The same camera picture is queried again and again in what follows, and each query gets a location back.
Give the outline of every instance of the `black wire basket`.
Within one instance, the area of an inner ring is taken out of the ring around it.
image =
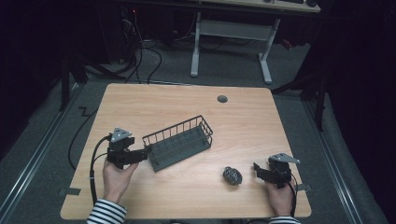
[[[148,159],[158,172],[212,146],[212,129],[200,115],[143,137]]]

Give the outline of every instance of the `black and white striped shirt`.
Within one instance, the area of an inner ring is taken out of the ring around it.
[[[268,224],[298,224],[300,223],[294,217],[272,217]]]
[[[87,219],[88,224],[94,223],[111,223],[122,224],[126,217],[126,208],[119,204],[99,199],[93,207],[90,216]],[[294,217],[273,217],[269,224],[298,224],[300,223]]]
[[[87,223],[122,224],[125,220],[126,208],[119,204],[99,199],[93,207]]]

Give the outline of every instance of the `white desk frame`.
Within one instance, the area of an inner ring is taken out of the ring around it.
[[[274,42],[280,19],[275,20],[272,26],[254,25],[247,23],[201,20],[201,13],[197,13],[195,29],[195,46],[192,54],[191,76],[198,76],[199,67],[199,40],[200,35],[217,35],[242,39],[266,41],[263,53],[259,54],[262,75],[266,84],[271,84],[271,74],[268,69],[267,57]]]

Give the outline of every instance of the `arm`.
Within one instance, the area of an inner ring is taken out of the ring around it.
[[[290,216],[291,205],[293,202],[293,192],[286,186],[278,189],[276,184],[266,183],[270,204],[274,209],[276,217],[271,218],[269,224],[293,224],[300,223],[297,219]]]
[[[103,168],[104,197],[96,202],[87,223],[123,223],[127,210],[120,206],[119,202],[125,190],[128,189],[137,165],[138,163],[134,163],[125,170],[121,170],[105,160]]]

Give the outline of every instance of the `hand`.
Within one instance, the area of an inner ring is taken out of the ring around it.
[[[290,184],[294,187],[294,180],[290,181]],[[289,217],[294,194],[286,185],[282,189],[278,189],[276,184],[266,183],[268,188],[268,194],[270,198],[270,204],[273,207],[277,217]]]
[[[113,163],[105,160],[103,167],[103,180],[105,182],[105,194],[103,198],[113,203],[119,203],[125,190],[128,189],[132,174],[139,163],[128,166],[125,170],[117,168]]]

